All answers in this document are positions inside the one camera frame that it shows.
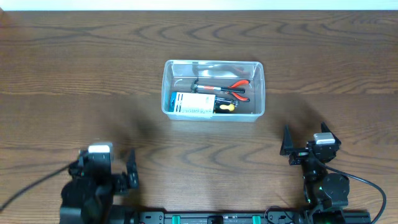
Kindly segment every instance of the electrical wire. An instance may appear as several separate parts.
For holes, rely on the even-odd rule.
[[[66,166],[64,166],[64,167],[62,167],[61,169],[58,169],[58,170],[52,172],[51,174],[48,174],[48,175],[46,175],[45,177],[42,177],[41,179],[36,180],[35,182],[33,182],[33,183],[29,184],[28,186],[24,187],[23,189],[20,189],[20,190],[19,190],[18,192],[16,192],[13,196],[11,196],[10,198],[8,198],[8,200],[6,200],[6,202],[4,202],[3,205],[1,205],[1,207],[0,207],[0,213],[1,213],[4,209],[6,209],[6,207],[8,207],[13,201],[15,201],[15,199],[17,199],[17,198],[19,198],[20,196],[22,196],[22,195],[23,195],[24,193],[26,193],[28,190],[34,188],[36,185],[41,184],[41,183],[44,182],[45,180],[48,180],[49,178],[54,177],[54,176],[60,174],[61,172],[63,172],[64,170],[66,170],[70,165],[72,165],[73,163],[76,163],[76,162],[77,162],[77,161],[72,162],[72,163],[70,163],[70,164],[68,164],[68,165],[66,165]]]
[[[340,170],[338,170],[338,169],[334,169],[334,168],[332,168],[332,167],[326,166],[326,165],[325,165],[323,162],[321,162],[315,155],[314,155],[314,158],[315,158],[315,161],[316,161],[320,166],[322,166],[323,168],[328,169],[328,170],[331,170],[331,171],[333,171],[333,172],[335,172],[335,173],[337,173],[337,174],[341,174],[341,175],[345,175],[345,176],[347,176],[347,177],[351,177],[352,179],[358,180],[358,181],[360,181],[360,182],[362,182],[362,183],[368,184],[368,185],[374,187],[375,189],[377,189],[377,190],[381,193],[381,196],[383,197],[383,203],[381,204],[381,208],[380,208],[379,213],[376,215],[376,217],[374,217],[374,219],[373,219],[373,221],[371,222],[371,224],[376,223],[376,222],[379,220],[379,218],[381,217],[381,215],[383,214],[384,209],[386,209],[387,197],[386,197],[386,193],[384,193],[383,189],[381,189],[379,186],[377,186],[376,184],[374,184],[374,183],[372,183],[372,182],[370,182],[370,181],[368,181],[368,180],[365,180],[365,179],[362,179],[362,178],[357,177],[357,176],[355,176],[355,175],[347,174],[346,172],[343,172],[343,171],[340,171]]]

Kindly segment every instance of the metal tool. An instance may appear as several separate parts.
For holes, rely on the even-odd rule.
[[[214,91],[229,93],[240,101],[244,101],[244,102],[250,101],[249,98],[238,95],[238,93],[245,93],[245,89],[237,88],[240,85],[249,84],[250,83],[249,80],[240,80],[240,81],[236,82],[234,85],[229,86],[229,87],[198,85],[197,84],[198,81],[199,81],[199,78],[197,78],[195,81],[192,82],[192,84],[191,84],[191,92],[192,93],[197,93],[198,90],[214,90]]]
[[[193,83],[191,84],[191,91],[192,93],[196,93],[198,90],[214,90],[214,91],[230,91],[230,92],[235,92],[235,93],[244,93],[243,88],[230,88],[230,87],[218,87],[218,86],[204,86],[204,85],[198,85],[197,82],[199,81],[199,78],[197,78]]]
[[[218,97],[218,96],[216,96],[215,100],[216,100],[216,103],[232,103],[235,106],[239,105],[238,100],[232,100],[232,99],[222,98],[222,97]]]

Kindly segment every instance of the white wall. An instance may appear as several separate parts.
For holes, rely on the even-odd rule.
[[[398,0],[0,0],[5,11],[29,10],[386,10]]]

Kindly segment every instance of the pliers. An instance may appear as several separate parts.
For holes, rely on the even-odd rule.
[[[250,80],[240,80],[238,82],[236,82],[234,85],[229,86],[229,88],[236,88],[240,85],[247,85],[250,83]],[[227,91],[227,93],[233,95],[236,99],[243,101],[243,102],[250,102],[249,98],[243,97],[238,95],[237,93],[233,92],[233,91]]]

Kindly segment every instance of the plastic bin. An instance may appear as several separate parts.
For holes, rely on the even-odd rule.
[[[240,86],[246,90],[244,96],[250,102],[239,102],[234,113],[176,113],[169,111],[172,92],[191,92],[191,84],[199,78],[198,84],[231,86],[247,79],[250,84]],[[234,98],[227,93],[214,93],[225,98]],[[264,68],[259,62],[229,62],[207,60],[169,60],[166,62],[162,84],[162,111],[170,119],[192,121],[244,121],[253,122],[264,114],[266,108],[266,84]]]

